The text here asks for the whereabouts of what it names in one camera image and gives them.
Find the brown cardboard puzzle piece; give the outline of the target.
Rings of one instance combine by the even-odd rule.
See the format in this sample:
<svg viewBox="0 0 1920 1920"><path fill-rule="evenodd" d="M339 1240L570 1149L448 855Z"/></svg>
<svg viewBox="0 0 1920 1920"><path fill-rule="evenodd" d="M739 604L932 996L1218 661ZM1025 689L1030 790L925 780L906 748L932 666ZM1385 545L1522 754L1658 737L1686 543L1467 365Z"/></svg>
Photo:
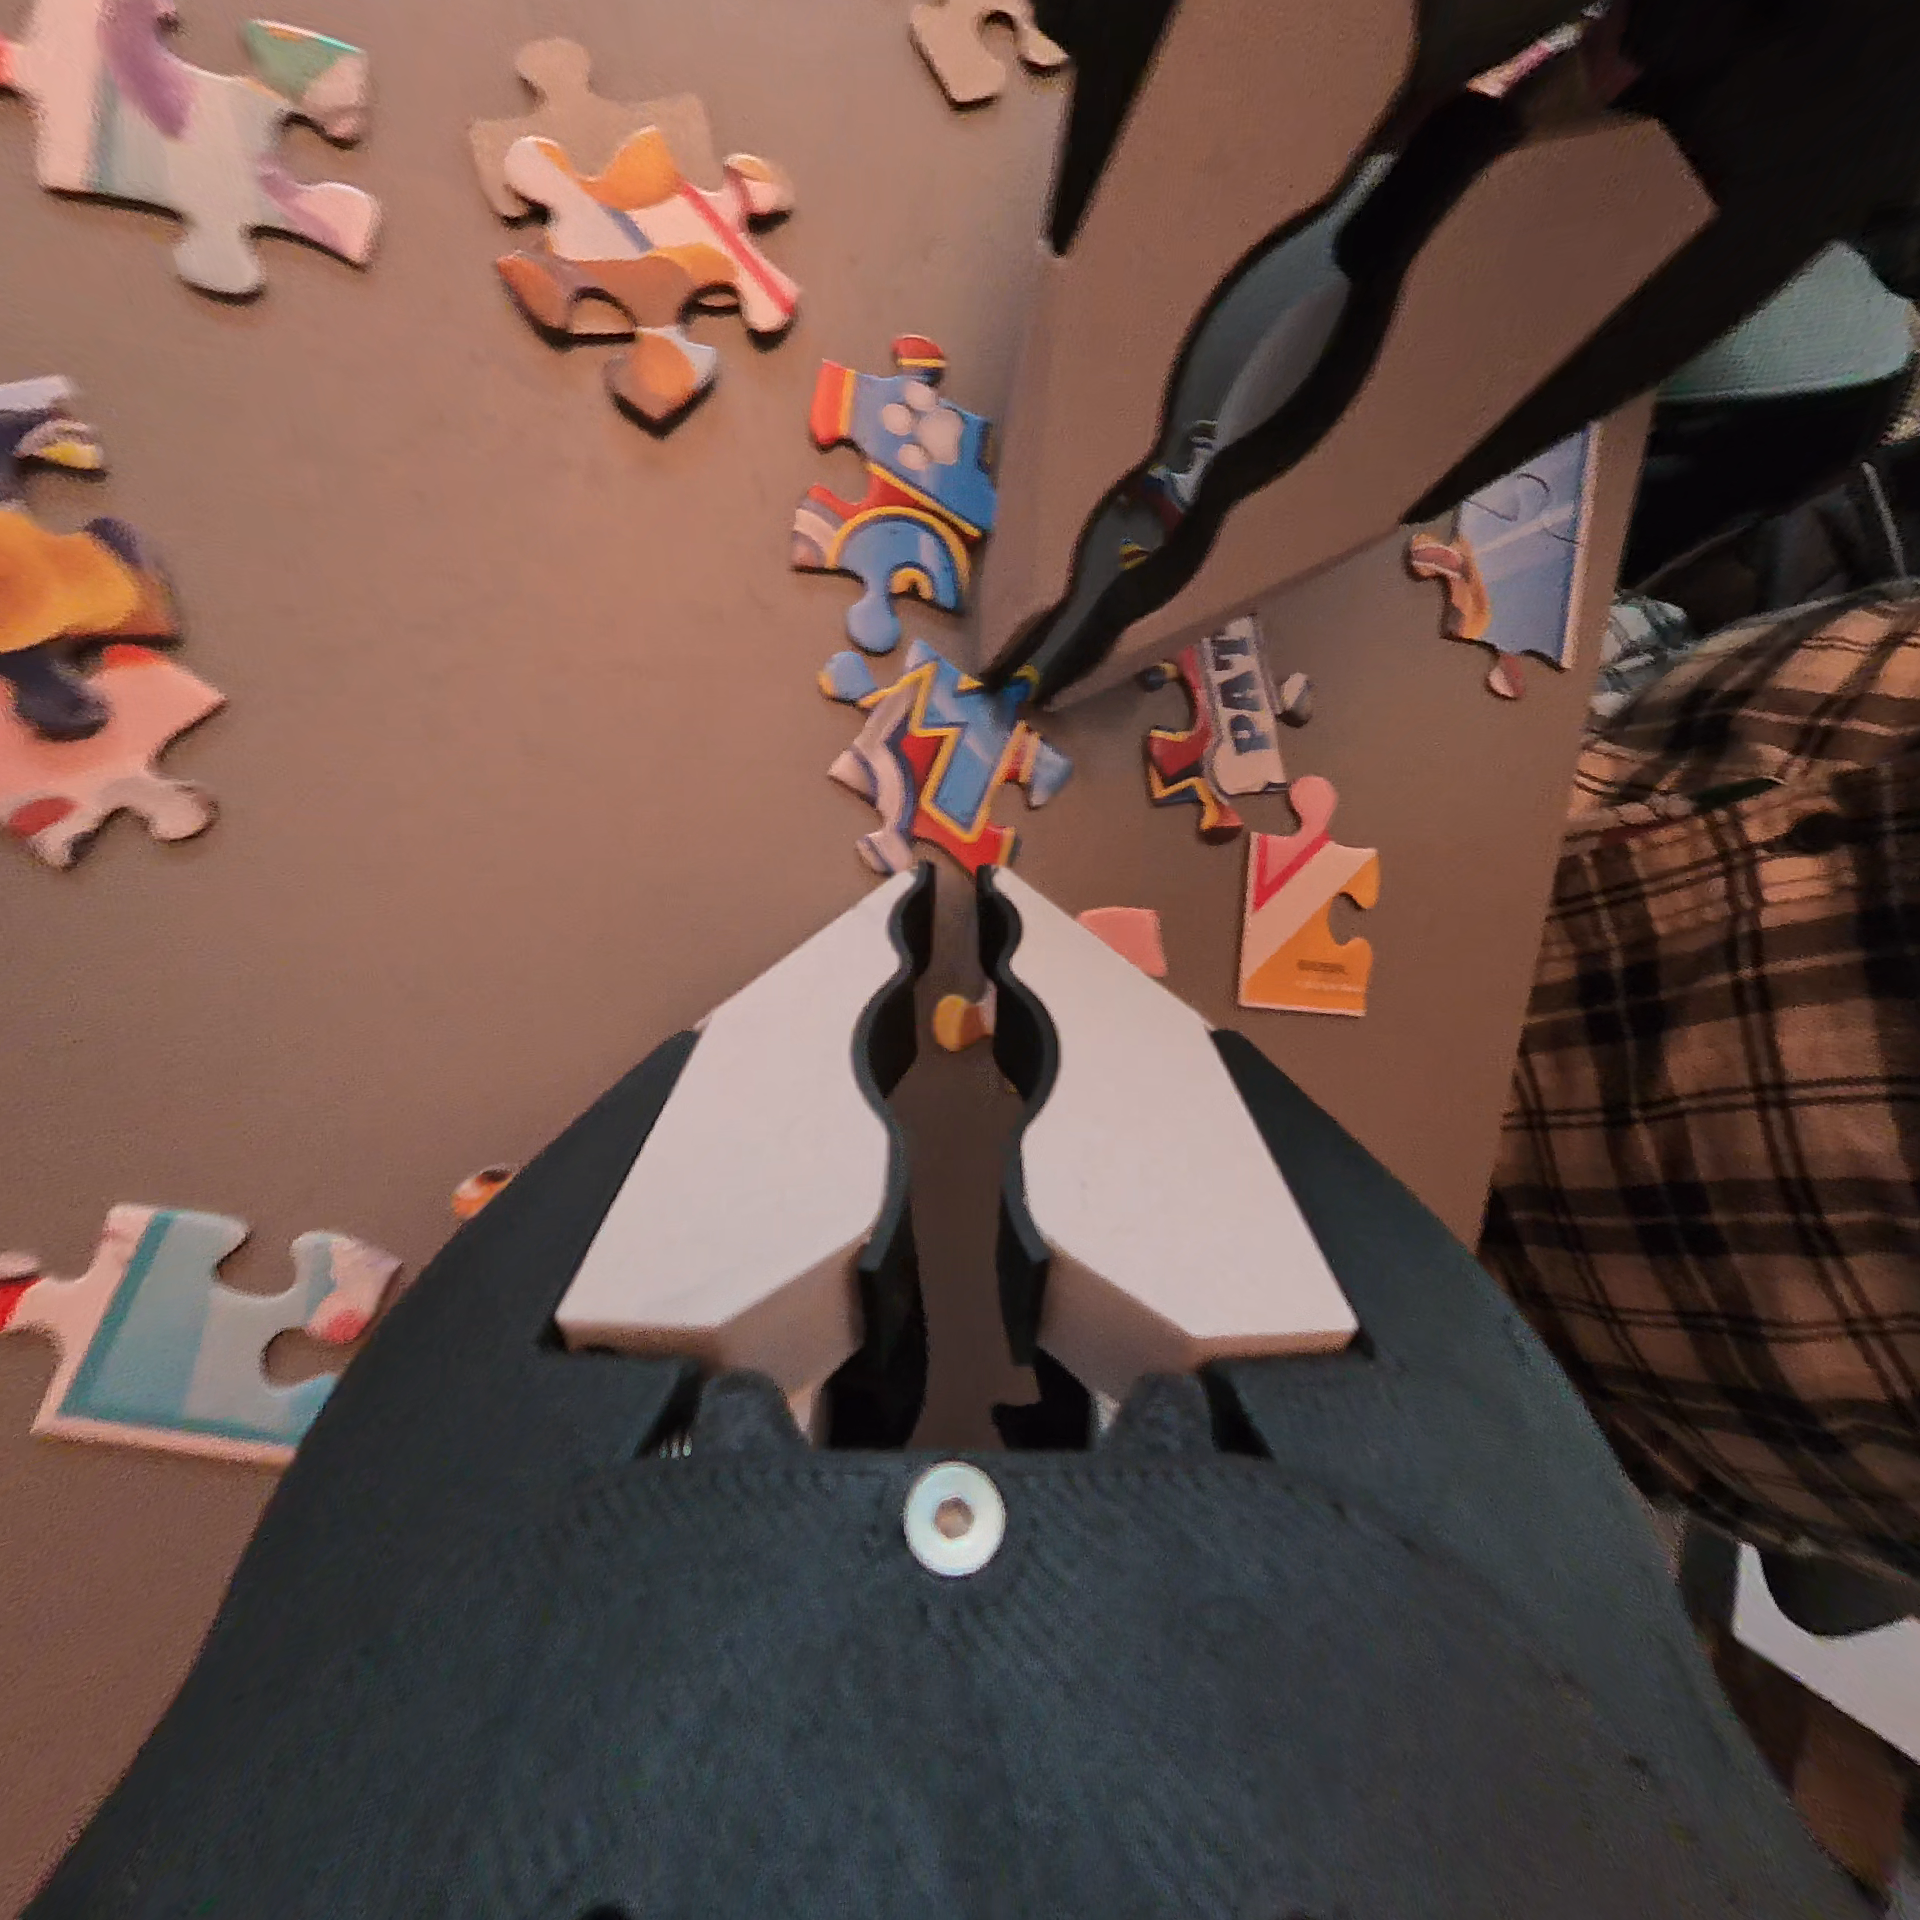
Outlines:
<svg viewBox="0 0 1920 1920"><path fill-rule="evenodd" d="M946 96L949 108L971 111L1003 94L1005 61L989 47L989 30L1012 37L1020 65L1052 74L1073 61L1067 50L1041 30L1030 1L917 1L907 33Z"/></svg>

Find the white orange brown puzzle piece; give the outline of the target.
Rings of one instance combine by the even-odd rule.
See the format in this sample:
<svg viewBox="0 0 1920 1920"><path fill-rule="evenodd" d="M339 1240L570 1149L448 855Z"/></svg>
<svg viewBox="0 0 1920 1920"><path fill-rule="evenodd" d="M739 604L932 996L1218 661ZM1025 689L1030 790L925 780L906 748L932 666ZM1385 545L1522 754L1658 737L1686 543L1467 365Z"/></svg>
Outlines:
<svg viewBox="0 0 1920 1920"><path fill-rule="evenodd" d="M725 297L766 342L800 310L800 285L755 237L797 200L788 174L762 156L726 156L721 188L706 189L684 175L659 127L628 135L595 175L557 140L521 135L504 175L545 210L545 233L505 254L499 276L528 320L568 335L582 300L612 304L630 345L603 378L651 430L681 420L716 378L717 352L686 333L690 308Z"/></svg>

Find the grey desk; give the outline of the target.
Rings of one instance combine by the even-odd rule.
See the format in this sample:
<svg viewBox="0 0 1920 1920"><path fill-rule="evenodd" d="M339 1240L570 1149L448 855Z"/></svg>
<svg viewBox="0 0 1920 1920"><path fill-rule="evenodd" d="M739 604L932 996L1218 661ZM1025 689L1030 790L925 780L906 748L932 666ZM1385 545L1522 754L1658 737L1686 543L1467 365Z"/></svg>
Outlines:
<svg viewBox="0 0 1920 1920"><path fill-rule="evenodd" d="M109 822L72 870L5 846L5 1250L72 1277L120 1201L238 1216L226 1266L291 1277L336 1229L420 1274L456 1184L526 1162L674 1030L868 893L872 810L827 776L858 720L817 688L852 583L788 567L822 477L825 356L949 350L1001 434L1067 78L1014 71L953 111L901 4L181 4L187 60L235 64L278 15L373 61L363 145L288 161L379 197L358 271L260 247L224 304L155 215L37 185L5 100L5 378L65 375L105 474L45 473L54 526L130 520L169 568L178 661L226 697L165 765L216 798L201 837ZM512 57L576 38L602 89L701 96L716 145L781 164L766 252L802 288L773 350L723 314L714 392L664 439L603 388L609 346L550 345L497 280L475 117ZM1120 686L1046 733L1075 759L1014 870L1067 912L1152 904L1176 992L1242 1024L1472 1242L1528 998L1530 919L1593 682L1528 663L1500 702L1435 629L1402 538L1262 606L1317 710L1288 768L1338 789L1382 857L1364 1020L1243 1015L1237 848L1146 798L1140 733L1177 688ZM123 1773L224 1596L274 1476L30 1436L52 1351L5 1334L5 1916Z"/></svg>

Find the yellow pink corner puzzle piece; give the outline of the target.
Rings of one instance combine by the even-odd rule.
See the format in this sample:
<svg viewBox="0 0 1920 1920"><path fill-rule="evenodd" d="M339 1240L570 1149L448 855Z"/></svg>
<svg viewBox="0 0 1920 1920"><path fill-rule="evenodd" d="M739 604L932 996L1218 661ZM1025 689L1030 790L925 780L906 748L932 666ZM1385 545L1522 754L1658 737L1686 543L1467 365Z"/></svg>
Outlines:
<svg viewBox="0 0 1920 1920"><path fill-rule="evenodd" d="M1243 864L1237 998L1246 1010L1364 1017L1373 948L1339 938L1333 906L1381 897L1381 857L1336 838L1338 789L1321 774L1290 784L1294 832L1251 832Z"/></svg>

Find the yellow white pink puzzle piece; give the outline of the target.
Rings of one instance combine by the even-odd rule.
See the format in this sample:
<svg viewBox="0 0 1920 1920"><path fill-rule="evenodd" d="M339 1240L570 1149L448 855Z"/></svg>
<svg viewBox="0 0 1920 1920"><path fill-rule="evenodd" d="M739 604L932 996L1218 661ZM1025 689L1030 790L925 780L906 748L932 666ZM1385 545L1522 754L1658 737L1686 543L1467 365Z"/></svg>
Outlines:
<svg viewBox="0 0 1920 1920"><path fill-rule="evenodd" d="M1152 978L1169 976L1162 914L1146 904L1100 904L1075 916L1105 946ZM940 1049L965 1050L993 1037L997 1029L997 985L986 978L978 994L949 992L931 1015L928 1029Z"/></svg>

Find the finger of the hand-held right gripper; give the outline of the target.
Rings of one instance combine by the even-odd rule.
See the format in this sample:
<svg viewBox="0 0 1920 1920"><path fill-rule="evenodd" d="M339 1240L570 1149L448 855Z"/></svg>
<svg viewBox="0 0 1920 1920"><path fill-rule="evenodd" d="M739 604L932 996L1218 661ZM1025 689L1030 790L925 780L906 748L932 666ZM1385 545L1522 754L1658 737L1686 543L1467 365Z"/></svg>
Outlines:
<svg viewBox="0 0 1920 1920"><path fill-rule="evenodd" d="M1344 185L1420 52L1410 1L1166 13L1065 249L1041 276L1001 420L987 666L1041 658L1114 492L1162 448L1189 337L1276 228Z"/></svg>
<svg viewBox="0 0 1920 1920"><path fill-rule="evenodd" d="M1342 239L1313 368L1280 409L1218 446L1189 513L1146 560L1061 614L1037 692L1128 679L1152 640L1201 630L1379 543L1493 440L1674 254L1715 200L1653 119L1606 111L1528 135L1445 178L1405 151Z"/></svg>

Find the blue sky puzzle section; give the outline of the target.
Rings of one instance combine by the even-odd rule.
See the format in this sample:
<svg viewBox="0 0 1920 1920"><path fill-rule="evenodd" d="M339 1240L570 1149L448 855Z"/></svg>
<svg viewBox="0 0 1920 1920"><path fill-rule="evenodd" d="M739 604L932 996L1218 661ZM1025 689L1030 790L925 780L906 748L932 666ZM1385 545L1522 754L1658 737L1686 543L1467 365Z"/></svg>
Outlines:
<svg viewBox="0 0 1920 1920"><path fill-rule="evenodd" d="M1516 703L1525 661L1566 672L1578 644L1601 425L1458 502L1443 533L1410 535L1405 570L1443 593L1443 634L1485 652L1489 689Z"/></svg>

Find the teal striped edge puzzle piece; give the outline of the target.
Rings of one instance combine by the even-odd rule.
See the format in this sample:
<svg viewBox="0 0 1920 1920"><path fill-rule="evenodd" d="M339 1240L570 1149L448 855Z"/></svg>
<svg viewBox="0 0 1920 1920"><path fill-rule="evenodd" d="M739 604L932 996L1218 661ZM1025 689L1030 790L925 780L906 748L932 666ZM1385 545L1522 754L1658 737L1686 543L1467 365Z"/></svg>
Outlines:
<svg viewBox="0 0 1920 1920"><path fill-rule="evenodd" d="M2 1329L45 1337L54 1372L32 1436L286 1466L339 1373L277 1382L274 1338L350 1351L373 1329L401 1260L344 1232L305 1232L278 1292L230 1286L250 1226L210 1210L116 1204L86 1266L52 1274L2 1254Z"/></svg>

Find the blue yellow zigzag puzzle piece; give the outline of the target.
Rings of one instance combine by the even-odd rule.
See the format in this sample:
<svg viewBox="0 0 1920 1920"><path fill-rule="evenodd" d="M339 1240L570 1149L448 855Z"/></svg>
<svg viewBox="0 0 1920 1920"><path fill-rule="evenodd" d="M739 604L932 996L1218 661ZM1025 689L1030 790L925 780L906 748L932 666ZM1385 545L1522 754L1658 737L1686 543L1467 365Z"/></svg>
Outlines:
<svg viewBox="0 0 1920 1920"><path fill-rule="evenodd" d="M918 848L946 853L970 874L1012 864L1020 833L993 817L1001 789L1022 789L1041 809L1073 780L1073 759L1027 718L1030 677L987 688L912 640L893 679L878 679L868 656L840 652L822 663L818 688L862 713L829 780L876 810L856 849L878 877L909 870Z"/></svg>

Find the blue paw print puzzle piece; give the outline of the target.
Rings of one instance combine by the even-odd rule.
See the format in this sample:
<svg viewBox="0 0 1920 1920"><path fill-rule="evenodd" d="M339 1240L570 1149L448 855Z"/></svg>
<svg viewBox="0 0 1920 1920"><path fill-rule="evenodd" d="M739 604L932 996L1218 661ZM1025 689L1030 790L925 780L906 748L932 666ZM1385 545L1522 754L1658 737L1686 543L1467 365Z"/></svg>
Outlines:
<svg viewBox="0 0 1920 1920"><path fill-rule="evenodd" d="M899 647L899 597L965 610L997 519L993 420L944 396L946 354L931 335L896 335L891 352L886 375L818 365L808 431L817 448L852 448L867 484L856 497L810 487L788 536L793 568L860 583L845 630L867 656Z"/></svg>

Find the PATROL logo puzzle section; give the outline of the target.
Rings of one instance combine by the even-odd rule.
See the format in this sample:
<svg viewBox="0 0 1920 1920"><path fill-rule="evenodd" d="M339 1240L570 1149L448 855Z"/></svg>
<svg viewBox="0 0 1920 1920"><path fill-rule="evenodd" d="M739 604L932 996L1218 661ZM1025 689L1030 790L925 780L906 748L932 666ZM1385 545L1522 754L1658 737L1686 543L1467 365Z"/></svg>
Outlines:
<svg viewBox="0 0 1920 1920"><path fill-rule="evenodd" d="M1177 686L1192 709L1184 727L1150 727L1142 735L1150 801L1194 806L1198 838L1228 846L1243 832L1237 799L1288 790L1283 733L1309 721L1313 680L1273 677L1262 622L1246 612L1136 672L1136 686Z"/></svg>

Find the pink badge puzzle piece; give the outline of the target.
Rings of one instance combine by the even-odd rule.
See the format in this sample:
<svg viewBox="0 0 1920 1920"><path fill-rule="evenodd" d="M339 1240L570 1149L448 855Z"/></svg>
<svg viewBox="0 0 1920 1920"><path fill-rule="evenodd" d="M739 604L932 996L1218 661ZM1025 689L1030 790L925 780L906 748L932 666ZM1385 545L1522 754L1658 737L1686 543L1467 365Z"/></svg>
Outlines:
<svg viewBox="0 0 1920 1920"><path fill-rule="evenodd" d="M116 810L136 814L160 842L210 826L212 794L160 772L155 759L224 709L226 697L172 656L129 640L107 644L85 680L105 702L105 724L93 735L52 740L5 713L5 833L65 870Z"/></svg>

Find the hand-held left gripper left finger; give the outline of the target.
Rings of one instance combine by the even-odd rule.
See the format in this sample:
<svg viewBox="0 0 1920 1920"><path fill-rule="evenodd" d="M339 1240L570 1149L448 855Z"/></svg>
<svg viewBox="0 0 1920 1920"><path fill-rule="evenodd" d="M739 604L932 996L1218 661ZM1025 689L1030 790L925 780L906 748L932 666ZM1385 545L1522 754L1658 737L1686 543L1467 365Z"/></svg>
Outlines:
<svg viewBox="0 0 1920 1920"><path fill-rule="evenodd" d="M932 904L922 861L698 1026L560 1296L571 1351L768 1376L844 1449L912 1436L928 1318L893 1093L918 1056Z"/></svg>

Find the orange paw navy puzzle piece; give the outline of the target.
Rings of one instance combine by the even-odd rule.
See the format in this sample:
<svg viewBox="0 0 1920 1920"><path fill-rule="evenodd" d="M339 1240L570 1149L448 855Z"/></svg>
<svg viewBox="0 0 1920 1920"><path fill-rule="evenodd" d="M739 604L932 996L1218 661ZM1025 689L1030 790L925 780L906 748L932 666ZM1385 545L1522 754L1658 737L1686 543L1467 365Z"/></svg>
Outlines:
<svg viewBox="0 0 1920 1920"><path fill-rule="evenodd" d="M52 740L107 724L73 653L97 640L177 640L174 588L138 530L98 517L57 533L30 511L2 510L2 677L16 718Z"/></svg>

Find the blue puzzle piece navy dog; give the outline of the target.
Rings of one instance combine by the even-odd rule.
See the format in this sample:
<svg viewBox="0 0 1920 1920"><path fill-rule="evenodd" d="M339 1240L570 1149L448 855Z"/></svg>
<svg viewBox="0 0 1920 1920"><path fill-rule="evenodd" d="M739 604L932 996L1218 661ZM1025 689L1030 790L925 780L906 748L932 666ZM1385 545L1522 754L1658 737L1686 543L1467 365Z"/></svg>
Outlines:
<svg viewBox="0 0 1920 1920"><path fill-rule="evenodd" d="M78 385L67 375L27 375L2 382L2 493L19 496L35 463L101 473L105 446L73 412Z"/></svg>

